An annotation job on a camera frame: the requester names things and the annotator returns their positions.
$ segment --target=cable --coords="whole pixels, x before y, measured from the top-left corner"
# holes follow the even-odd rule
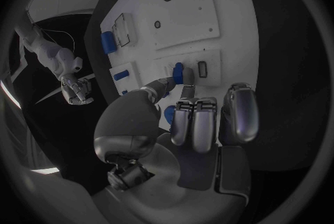
[[[41,28],[40,26],[38,26],[37,25],[37,23],[36,22],[34,22],[34,20],[32,19],[32,17],[31,17],[31,15],[30,15],[30,13],[29,13],[29,11],[27,11],[27,14],[28,14],[28,17],[29,17],[29,19],[30,19],[30,21],[32,22],[32,24],[33,25],[36,25],[39,29],[41,29],[54,43],[56,43],[56,44],[58,44],[47,32],[45,32],[45,31],[50,31],[50,32],[59,32],[59,33],[65,33],[65,34],[67,34],[67,35],[69,35],[71,38],[72,38],[72,41],[73,41],[73,50],[72,50],[72,52],[74,53],[74,50],[75,50],[75,40],[74,40],[74,38],[69,34],[69,33],[67,33],[67,32],[65,32],[65,31],[56,31],[56,30],[49,30],[49,29],[43,29],[43,28]]]

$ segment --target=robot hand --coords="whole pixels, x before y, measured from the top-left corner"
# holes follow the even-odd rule
[[[71,105],[84,105],[94,101],[86,96],[91,92],[91,83],[84,79],[78,80],[74,74],[61,77],[61,91],[65,100]]]

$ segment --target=white robotic arm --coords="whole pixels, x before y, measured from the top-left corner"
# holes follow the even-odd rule
[[[69,104],[83,105],[93,101],[93,98],[86,98],[91,92],[90,82],[86,79],[80,81],[74,75],[82,68],[81,58],[75,57],[71,50],[47,41],[41,29],[31,23],[26,13],[15,31],[23,38],[25,48],[34,52],[39,62],[61,82],[63,96]]]

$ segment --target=wire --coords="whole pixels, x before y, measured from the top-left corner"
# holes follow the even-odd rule
[[[37,25],[36,22],[34,22],[34,20],[32,19],[31,15],[30,15],[30,12],[27,11],[27,14],[28,14],[28,17],[30,19],[30,21],[32,22],[33,25],[36,25],[39,29],[41,29],[54,43],[58,44],[47,32],[45,31],[50,31],[50,32],[59,32],[59,33],[65,33],[67,35],[69,35],[71,38],[72,38],[72,42],[73,42],[73,50],[72,52],[74,53],[74,50],[75,50],[75,40],[74,38],[67,32],[65,31],[56,31],[56,30],[49,30],[49,29],[44,29],[44,28],[41,28],[40,26]]]

